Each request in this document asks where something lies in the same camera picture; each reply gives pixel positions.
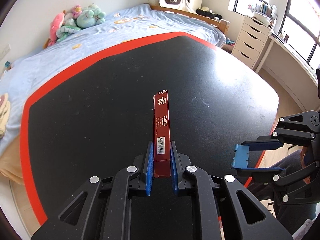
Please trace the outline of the long red paper box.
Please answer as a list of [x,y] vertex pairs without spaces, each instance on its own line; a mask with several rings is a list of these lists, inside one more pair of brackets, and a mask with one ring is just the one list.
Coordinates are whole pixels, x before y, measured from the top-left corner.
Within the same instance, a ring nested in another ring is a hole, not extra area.
[[171,140],[168,91],[156,93],[153,103],[153,174],[155,178],[169,178]]

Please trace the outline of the white tote bag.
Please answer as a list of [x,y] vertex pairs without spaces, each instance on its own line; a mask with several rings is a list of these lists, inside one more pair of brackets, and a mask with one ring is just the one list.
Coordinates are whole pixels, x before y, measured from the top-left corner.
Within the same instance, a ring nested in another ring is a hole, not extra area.
[[158,0],[159,5],[164,8],[177,9],[195,14],[187,0]]

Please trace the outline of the red black table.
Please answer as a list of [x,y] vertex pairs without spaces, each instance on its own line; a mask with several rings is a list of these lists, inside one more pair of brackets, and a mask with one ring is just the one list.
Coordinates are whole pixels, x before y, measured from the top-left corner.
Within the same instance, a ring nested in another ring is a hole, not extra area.
[[231,54],[185,33],[104,49],[38,88],[23,109],[23,179],[40,224],[88,178],[114,175],[153,139],[153,96],[169,93],[171,139],[209,174],[234,145],[268,134],[279,98]]

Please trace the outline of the bed with blue sheet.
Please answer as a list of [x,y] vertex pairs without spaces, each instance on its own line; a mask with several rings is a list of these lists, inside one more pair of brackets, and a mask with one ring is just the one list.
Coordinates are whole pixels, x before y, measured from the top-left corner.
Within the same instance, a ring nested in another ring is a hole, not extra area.
[[10,102],[1,138],[1,175],[23,184],[18,140],[24,104],[35,90],[71,65],[101,50],[137,38],[176,31],[197,36],[217,47],[225,45],[227,40],[221,30],[207,22],[141,4],[108,14],[100,25],[17,59],[11,70],[1,76],[1,95]]

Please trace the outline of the white drawer cabinet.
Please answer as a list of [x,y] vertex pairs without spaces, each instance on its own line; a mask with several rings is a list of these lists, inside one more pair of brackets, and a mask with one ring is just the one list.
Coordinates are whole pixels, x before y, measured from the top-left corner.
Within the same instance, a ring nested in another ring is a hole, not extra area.
[[245,16],[232,55],[254,69],[270,32],[270,27],[255,18]]

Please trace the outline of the striped green plush toy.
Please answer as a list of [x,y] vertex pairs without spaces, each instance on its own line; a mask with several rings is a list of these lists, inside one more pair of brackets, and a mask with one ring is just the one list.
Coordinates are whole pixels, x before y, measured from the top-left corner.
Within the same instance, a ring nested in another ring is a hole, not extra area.
[[61,42],[61,41],[65,40],[69,35],[77,33],[81,30],[82,29],[77,26],[75,19],[70,18],[64,23],[64,25],[62,25],[59,29],[57,29],[56,41]]

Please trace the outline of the pink plush toy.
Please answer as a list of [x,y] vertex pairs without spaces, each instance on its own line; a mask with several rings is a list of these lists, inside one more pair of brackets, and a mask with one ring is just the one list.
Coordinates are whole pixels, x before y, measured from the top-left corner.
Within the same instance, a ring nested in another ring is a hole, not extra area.
[[62,26],[65,18],[65,12],[60,12],[58,13],[53,21],[50,24],[50,32],[49,32],[49,43],[48,46],[52,46],[56,40],[57,40],[57,35],[56,31]]

